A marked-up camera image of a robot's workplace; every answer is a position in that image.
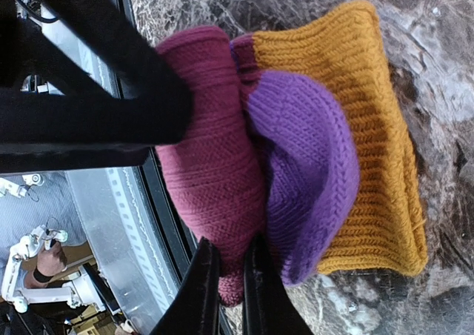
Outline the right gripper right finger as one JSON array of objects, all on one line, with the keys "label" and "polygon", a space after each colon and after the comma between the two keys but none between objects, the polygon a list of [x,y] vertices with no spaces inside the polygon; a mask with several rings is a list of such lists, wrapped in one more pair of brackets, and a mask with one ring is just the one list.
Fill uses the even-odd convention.
[{"label": "right gripper right finger", "polygon": [[255,236],[244,258],[244,334],[311,334],[293,306],[264,237]]}]

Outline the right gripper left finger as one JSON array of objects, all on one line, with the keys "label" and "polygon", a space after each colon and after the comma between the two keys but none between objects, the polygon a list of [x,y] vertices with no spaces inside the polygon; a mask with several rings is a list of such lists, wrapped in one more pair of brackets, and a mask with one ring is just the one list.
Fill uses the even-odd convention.
[{"label": "right gripper left finger", "polygon": [[220,255],[201,238],[181,287],[152,334],[217,334]]}]

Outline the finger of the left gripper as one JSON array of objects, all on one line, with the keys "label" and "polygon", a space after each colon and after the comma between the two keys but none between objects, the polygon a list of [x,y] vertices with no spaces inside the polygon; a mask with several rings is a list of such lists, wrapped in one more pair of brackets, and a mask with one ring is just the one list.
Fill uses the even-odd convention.
[{"label": "finger of the left gripper", "polygon": [[185,135],[193,112],[186,87],[136,99],[105,92],[36,95],[1,89],[1,172],[130,167],[152,147]]},{"label": "finger of the left gripper", "polygon": [[[136,99],[158,89],[189,87],[111,0],[40,0],[85,52],[120,78]],[[69,50],[16,15],[16,0],[1,0],[1,89],[44,95],[105,92]]]}]

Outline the magenta purple sock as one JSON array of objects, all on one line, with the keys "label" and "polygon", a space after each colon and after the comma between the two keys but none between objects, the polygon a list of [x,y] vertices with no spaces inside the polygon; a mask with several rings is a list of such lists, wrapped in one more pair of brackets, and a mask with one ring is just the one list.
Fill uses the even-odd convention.
[{"label": "magenta purple sock", "polygon": [[285,285],[314,273],[423,271],[415,154],[371,3],[236,39],[195,27],[157,51],[193,90],[195,112],[184,140],[156,152],[179,216],[220,251],[223,305],[244,297],[257,233]]}]

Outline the black front rail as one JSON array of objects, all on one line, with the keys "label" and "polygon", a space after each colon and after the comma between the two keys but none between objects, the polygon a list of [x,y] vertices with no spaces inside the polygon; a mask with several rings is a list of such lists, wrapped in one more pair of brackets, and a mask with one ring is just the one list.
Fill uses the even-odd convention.
[{"label": "black front rail", "polygon": [[[215,24],[221,0],[112,0],[151,45],[173,33],[199,24]],[[161,164],[155,152],[138,169],[146,204],[152,208],[153,240],[161,252],[159,266],[171,279],[175,294],[196,249],[196,242],[179,219],[166,191]]]}]

